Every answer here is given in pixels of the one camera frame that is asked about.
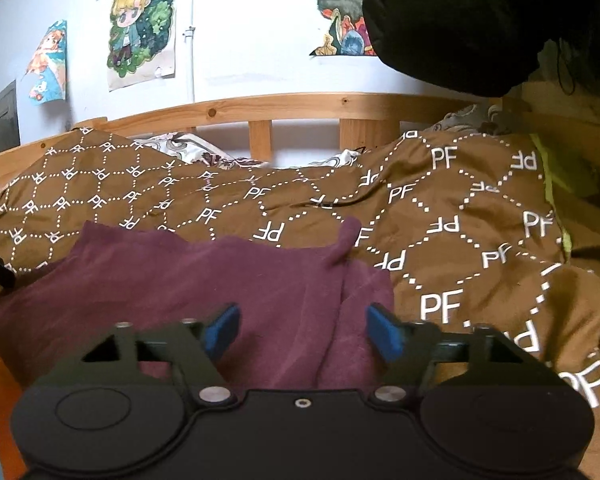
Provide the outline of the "maroon long-sleeve shirt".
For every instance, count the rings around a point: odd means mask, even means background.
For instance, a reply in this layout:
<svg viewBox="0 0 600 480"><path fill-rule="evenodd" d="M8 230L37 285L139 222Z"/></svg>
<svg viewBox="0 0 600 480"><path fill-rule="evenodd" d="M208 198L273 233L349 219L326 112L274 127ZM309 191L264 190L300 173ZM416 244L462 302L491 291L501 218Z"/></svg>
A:
<svg viewBox="0 0 600 480"><path fill-rule="evenodd" d="M88 222L65 258L0 296L0 357L29 385L119 322L147 330L237 304L239 334L218 365L230 384L368 386L379 368L365 312L391 307L393 288L386 270L353 257L359 228L347 220L328 246L283 249Z"/></svg>

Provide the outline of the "brown PF patterned quilt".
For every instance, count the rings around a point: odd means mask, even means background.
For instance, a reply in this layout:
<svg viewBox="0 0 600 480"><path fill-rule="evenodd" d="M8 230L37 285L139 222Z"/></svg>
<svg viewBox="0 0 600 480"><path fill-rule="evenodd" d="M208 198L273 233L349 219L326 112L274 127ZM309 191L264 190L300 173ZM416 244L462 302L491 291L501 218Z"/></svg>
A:
<svg viewBox="0 0 600 480"><path fill-rule="evenodd" d="M0 193L0 256L46 266L87 221L280 249L326 244L347 218L401 318L492 324L590 402L583 467L600 479L600 209L559 187L531 136L410 131L335 169L221 169L80 129Z"/></svg>

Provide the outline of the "patterned white bedsheet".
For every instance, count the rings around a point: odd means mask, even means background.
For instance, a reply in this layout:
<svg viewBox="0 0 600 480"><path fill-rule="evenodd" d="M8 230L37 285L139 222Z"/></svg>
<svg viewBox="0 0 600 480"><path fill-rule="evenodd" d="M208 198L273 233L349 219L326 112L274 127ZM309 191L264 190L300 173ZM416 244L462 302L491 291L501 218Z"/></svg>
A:
<svg viewBox="0 0 600 480"><path fill-rule="evenodd" d="M186 164L200 162L207 167L218 167L223 170L234 168L280 168L280 165L275 165L274 162L266 162L263 159L232 156L193 133L163 133L158 134L158 136L150 136L146 139L135 139L134 142L143 148L153 148L162 154L177 158ZM329 158L317 160L316 162L308 162L304 166L329 168L352 166L358 161L363 152L362 148L358 148L357 150L343 150Z"/></svg>

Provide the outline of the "small blue anime poster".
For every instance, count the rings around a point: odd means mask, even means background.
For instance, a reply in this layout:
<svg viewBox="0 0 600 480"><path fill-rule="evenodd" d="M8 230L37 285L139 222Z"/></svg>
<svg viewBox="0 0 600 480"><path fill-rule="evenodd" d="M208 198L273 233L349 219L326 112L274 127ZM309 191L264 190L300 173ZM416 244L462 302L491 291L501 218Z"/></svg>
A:
<svg viewBox="0 0 600 480"><path fill-rule="evenodd" d="M65 101L67 96L67 22L60 20L46 30L27 66L35 76L28 97L34 104Z"/></svg>

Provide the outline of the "blonde anime character poster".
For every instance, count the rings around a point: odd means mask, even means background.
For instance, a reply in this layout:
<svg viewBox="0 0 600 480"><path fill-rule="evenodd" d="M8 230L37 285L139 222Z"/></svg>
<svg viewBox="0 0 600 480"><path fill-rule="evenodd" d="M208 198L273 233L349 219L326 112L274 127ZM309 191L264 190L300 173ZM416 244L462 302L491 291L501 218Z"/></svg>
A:
<svg viewBox="0 0 600 480"><path fill-rule="evenodd" d="M175 75L175 0L112 0L111 91Z"/></svg>

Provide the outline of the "black puffy jacket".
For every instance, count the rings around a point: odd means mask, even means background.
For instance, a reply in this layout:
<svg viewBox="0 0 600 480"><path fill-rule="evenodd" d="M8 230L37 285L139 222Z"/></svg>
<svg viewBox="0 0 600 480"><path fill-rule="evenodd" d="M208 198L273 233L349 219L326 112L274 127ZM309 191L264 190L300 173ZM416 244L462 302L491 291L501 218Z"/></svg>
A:
<svg viewBox="0 0 600 480"><path fill-rule="evenodd" d="M363 0L370 41L399 73L504 96L554 42L574 84L600 93L600 0Z"/></svg>

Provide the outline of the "dark wall panel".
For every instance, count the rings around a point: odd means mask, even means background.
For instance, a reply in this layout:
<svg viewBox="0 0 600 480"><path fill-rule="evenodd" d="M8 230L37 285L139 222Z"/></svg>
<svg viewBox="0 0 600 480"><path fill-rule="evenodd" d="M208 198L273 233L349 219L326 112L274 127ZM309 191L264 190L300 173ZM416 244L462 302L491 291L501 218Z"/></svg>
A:
<svg viewBox="0 0 600 480"><path fill-rule="evenodd" d="M0 93L0 153L19 145L16 82L12 81Z"/></svg>

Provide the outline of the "wooden bed frame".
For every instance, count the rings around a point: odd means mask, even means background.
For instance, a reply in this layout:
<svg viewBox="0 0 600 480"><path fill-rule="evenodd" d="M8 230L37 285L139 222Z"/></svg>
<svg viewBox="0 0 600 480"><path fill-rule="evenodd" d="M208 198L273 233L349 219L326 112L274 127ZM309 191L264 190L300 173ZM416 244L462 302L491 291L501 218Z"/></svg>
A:
<svg viewBox="0 0 600 480"><path fill-rule="evenodd" d="M385 93L250 96L93 122L0 154L0 215L155 221L181 203L258 216L285 202L323 209L372 203L434 210L435 184L454 208L497 200L516 211L577 197L600 208L600 119L591 100L532 82L520 98L466 101ZM365 148L340 169L268 168L274 122L335 119L342 148ZM244 122L253 165L187 165L136 142L142 133Z"/></svg>

